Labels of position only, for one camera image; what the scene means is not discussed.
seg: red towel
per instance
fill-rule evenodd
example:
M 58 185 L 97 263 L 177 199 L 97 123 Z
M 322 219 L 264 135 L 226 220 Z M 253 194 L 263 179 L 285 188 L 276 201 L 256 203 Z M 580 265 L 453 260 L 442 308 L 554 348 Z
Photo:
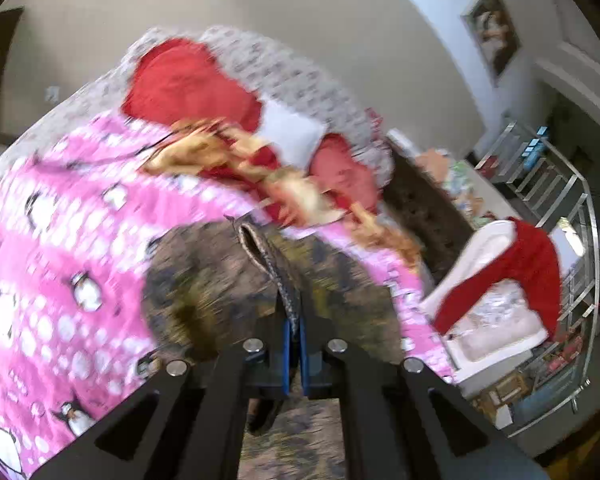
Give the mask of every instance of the red towel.
M 553 338 L 560 313 L 560 270 L 551 238 L 542 229 L 509 218 L 516 224 L 516 240 L 499 257 L 447 295 L 433 327 L 445 334 L 480 300 L 488 288 L 501 280 L 516 280 L 525 291 L 529 308 L 535 310 Z
M 122 111 L 171 126 L 188 119 L 227 118 L 254 132 L 262 104 L 222 73 L 206 45 L 179 38 L 151 49 L 138 63 Z

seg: red cloth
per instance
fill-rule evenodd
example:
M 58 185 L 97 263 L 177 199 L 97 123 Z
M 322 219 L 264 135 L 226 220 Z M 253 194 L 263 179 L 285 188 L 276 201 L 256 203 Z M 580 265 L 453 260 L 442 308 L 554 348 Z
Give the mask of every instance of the red cloth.
M 134 73 L 122 111 L 171 126 L 183 118 L 225 117 L 254 132 L 262 104 L 222 73 L 206 45 L 179 38 L 151 49 Z
M 560 313 L 560 270 L 554 244 L 542 229 L 509 218 L 516 240 L 499 257 L 468 280 L 456 285 L 443 300 L 433 327 L 445 334 L 471 309 L 488 288 L 501 280 L 516 280 L 553 338 Z
M 328 196 L 341 209 L 349 210 L 359 202 L 367 211 L 376 212 L 380 195 L 372 171 L 353 160 L 349 144 L 340 134 L 326 134 L 309 165 Z
M 221 139 L 228 146 L 231 146 L 235 142 L 234 140 L 227 139 L 225 137 L 221 137 Z M 276 153 L 269 146 L 263 146 L 247 160 L 254 166 L 263 166 L 269 170 L 277 170 L 281 167 Z M 264 190 L 261 183 L 251 182 L 247 179 L 244 179 L 240 174 L 236 173 L 227 165 L 219 166 L 218 168 L 202 170 L 200 171 L 200 176 L 202 178 L 211 178 L 213 180 L 217 180 L 218 182 L 223 182 L 234 189 L 240 189 L 258 201 L 268 198 L 267 192 Z M 279 203 L 273 203 L 263 207 L 264 211 L 266 211 L 266 213 L 271 216 L 271 219 L 277 223 L 281 222 L 281 208 L 282 206 Z

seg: gray patterned fabric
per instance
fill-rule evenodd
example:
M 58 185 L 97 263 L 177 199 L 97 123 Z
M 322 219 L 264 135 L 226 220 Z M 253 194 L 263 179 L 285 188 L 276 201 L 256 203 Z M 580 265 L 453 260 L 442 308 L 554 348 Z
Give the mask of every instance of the gray patterned fabric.
M 126 51 L 120 64 L 88 83 L 42 117 L 0 157 L 0 179 L 15 160 L 44 153 L 62 136 L 86 124 L 93 116 L 118 108 L 128 90 L 138 61 L 169 38 L 204 41 L 218 56 L 225 72 L 245 88 L 265 92 L 298 112 L 325 121 L 351 143 L 354 158 L 370 167 L 378 186 L 384 187 L 394 168 L 389 148 L 373 139 L 372 121 L 364 108 L 340 83 L 311 60 L 271 38 L 233 27 L 215 25 L 201 36 L 152 28 Z
M 251 336 L 256 319 L 273 312 L 278 292 L 293 326 L 301 287 L 338 336 L 384 361 L 404 357 L 391 294 L 359 262 L 315 235 L 293 240 L 245 216 L 177 227 L 160 239 L 142 293 L 142 312 L 160 348 L 139 367 L 154 357 L 215 358 Z M 338 401 L 303 399 L 299 374 L 291 389 L 269 431 L 245 434 L 238 477 L 343 479 Z

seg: pink blanket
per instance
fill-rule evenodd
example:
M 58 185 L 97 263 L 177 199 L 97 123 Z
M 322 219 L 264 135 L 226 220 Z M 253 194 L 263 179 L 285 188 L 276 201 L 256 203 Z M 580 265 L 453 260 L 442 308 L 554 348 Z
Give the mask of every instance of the pink blanket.
M 155 346 L 139 309 L 152 240 L 179 224 L 255 208 L 209 180 L 138 174 L 148 153 L 127 155 L 167 133 L 106 112 L 42 160 L 17 164 L 0 184 L 0 467 L 11 478 L 30 476 L 140 385 L 136 362 Z M 339 224 L 285 231 L 311 232 L 391 287 L 404 349 L 451 375 L 416 309 L 420 281 L 398 257 L 353 245 Z

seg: picture frame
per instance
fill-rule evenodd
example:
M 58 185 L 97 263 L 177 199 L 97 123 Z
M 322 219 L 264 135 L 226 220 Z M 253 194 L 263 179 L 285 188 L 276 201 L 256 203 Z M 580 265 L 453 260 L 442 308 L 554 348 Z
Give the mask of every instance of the picture frame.
M 521 47 L 504 0 L 478 0 L 463 18 L 497 82 Z

